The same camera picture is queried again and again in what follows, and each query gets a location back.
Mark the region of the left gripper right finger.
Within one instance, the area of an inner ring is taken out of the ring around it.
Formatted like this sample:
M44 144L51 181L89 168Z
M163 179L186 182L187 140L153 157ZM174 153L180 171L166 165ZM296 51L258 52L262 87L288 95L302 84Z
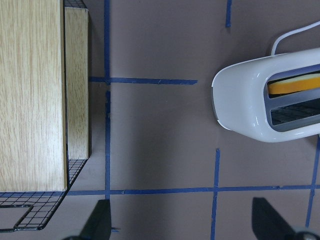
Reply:
M320 235L306 228L296 230L264 197L252 199L251 228L258 240L318 240Z

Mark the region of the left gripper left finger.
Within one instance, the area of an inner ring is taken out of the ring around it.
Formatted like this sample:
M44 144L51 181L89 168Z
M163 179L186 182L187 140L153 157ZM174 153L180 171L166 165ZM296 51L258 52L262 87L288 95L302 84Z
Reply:
M110 200L101 199L95 205L80 234L65 237L64 240L109 240L111 231Z

